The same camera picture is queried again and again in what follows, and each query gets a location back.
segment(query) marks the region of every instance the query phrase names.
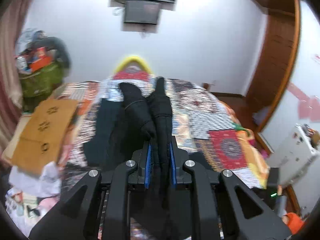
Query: yellow arch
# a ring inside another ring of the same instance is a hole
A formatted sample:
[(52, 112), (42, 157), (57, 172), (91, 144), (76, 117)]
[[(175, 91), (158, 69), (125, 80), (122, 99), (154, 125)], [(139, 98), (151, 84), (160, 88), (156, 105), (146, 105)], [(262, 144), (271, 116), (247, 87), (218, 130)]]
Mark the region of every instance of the yellow arch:
[(149, 68), (148, 64), (140, 57), (138, 56), (129, 56), (126, 57), (115, 69), (115, 73), (124, 70), (124, 68), (131, 62), (137, 62), (141, 66), (141, 69), (145, 72), (152, 74), (151, 69)]

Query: wooden door frame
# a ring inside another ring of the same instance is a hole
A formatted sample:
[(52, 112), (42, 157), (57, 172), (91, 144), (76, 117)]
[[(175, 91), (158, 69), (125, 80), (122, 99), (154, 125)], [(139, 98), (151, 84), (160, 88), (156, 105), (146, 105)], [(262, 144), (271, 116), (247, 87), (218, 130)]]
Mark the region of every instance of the wooden door frame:
[(268, 145), (265, 143), (264, 139), (261, 137), (260, 132), (263, 130), (263, 128), (266, 126), (270, 118), (272, 117), (274, 111), (276, 110), (276, 107), (280, 103), (280, 100), (282, 98), (282, 95), (284, 94), (288, 82), (290, 80), (294, 63), (296, 60), (296, 55), (297, 55), (297, 50), (298, 50), (298, 44), (299, 44), (299, 39), (300, 39), (300, 1), (299, 0), (294, 0), (294, 7), (295, 7), (295, 14), (294, 14), (294, 36), (293, 36), (293, 45), (292, 45), (292, 50), (290, 53), (290, 58), (288, 62), (287, 69), (285, 70), (284, 77), (282, 79), (282, 82), (280, 84), (280, 87), (278, 89), (278, 92), (275, 96), (275, 99), (273, 100), (270, 109), (267, 113), (267, 116), (264, 118), (262, 123), (258, 126), (258, 128), (254, 132), (254, 136), (256, 140), (263, 146), (263, 148), (268, 152), (268, 154), (271, 154), (271, 150), (268, 147)]

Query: striped curtain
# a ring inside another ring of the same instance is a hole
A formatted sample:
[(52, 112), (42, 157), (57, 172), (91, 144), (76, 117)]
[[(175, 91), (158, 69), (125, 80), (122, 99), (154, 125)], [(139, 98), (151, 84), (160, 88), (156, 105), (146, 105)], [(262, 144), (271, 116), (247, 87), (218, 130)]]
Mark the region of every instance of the striped curtain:
[(15, 66), (15, 43), (32, 0), (4, 0), (0, 18), (0, 156), (21, 115), (22, 91)]

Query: printed symbol on cardboard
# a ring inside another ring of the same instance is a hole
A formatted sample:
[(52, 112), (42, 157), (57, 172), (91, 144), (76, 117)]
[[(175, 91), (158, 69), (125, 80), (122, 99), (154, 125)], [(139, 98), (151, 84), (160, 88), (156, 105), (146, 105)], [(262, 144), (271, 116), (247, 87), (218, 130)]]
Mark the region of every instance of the printed symbol on cardboard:
[(42, 153), (45, 153), (47, 150), (49, 150), (49, 143), (44, 143), (43, 145), (41, 145)]
[(57, 107), (57, 106), (50, 107), (47, 111), (47, 114), (54, 114), (54, 113), (58, 112), (58, 109), (59, 109), (59, 107)]
[(50, 127), (50, 122), (44, 121), (41, 124), (39, 124), (38, 130), (40, 132), (43, 132), (44, 130), (48, 129)]

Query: wooden floor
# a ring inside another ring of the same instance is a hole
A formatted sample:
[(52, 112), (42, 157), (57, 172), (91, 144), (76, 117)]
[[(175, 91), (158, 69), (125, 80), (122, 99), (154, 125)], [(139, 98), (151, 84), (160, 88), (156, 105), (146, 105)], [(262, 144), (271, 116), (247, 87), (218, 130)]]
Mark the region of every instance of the wooden floor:
[[(257, 125), (252, 119), (252, 110), (247, 105), (245, 98), (240, 97), (217, 97), (220, 101), (226, 103), (230, 106), (236, 113), (236, 117), (240, 121), (242, 127), (248, 128), (252, 131), (257, 129)], [(261, 152), (263, 150), (262, 146), (256, 141), (255, 147)]]

